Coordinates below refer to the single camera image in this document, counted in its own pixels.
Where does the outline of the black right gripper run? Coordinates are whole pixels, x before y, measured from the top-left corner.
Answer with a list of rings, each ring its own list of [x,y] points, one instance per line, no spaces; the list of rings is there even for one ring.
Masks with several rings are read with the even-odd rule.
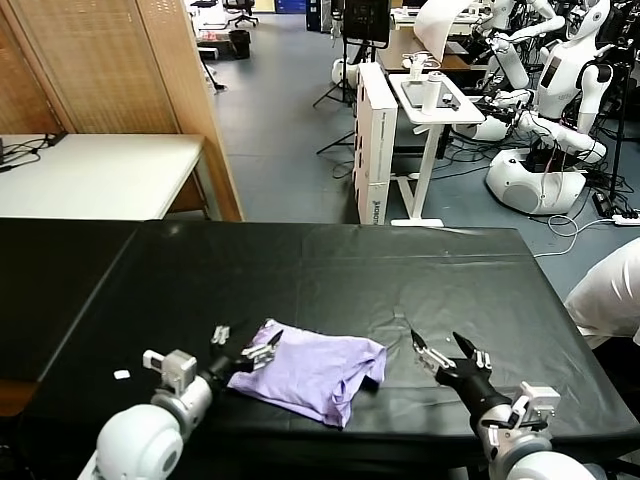
[[[411,329],[410,334],[420,362],[435,374],[440,385],[455,390],[471,418],[481,418],[494,407],[511,404],[511,400],[490,383],[492,362],[489,353],[479,349],[470,339],[453,332],[454,340],[467,359],[453,361],[430,348],[416,330]]]

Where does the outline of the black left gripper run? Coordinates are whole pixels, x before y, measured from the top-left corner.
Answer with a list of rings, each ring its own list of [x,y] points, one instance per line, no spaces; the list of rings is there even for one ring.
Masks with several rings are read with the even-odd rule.
[[[230,327],[217,325],[209,345],[208,386],[211,389],[224,389],[237,372],[251,372],[264,368],[274,359],[283,333],[280,329],[266,343],[252,345],[245,348],[241,354],[233,354],[224,346],[230,337]]]

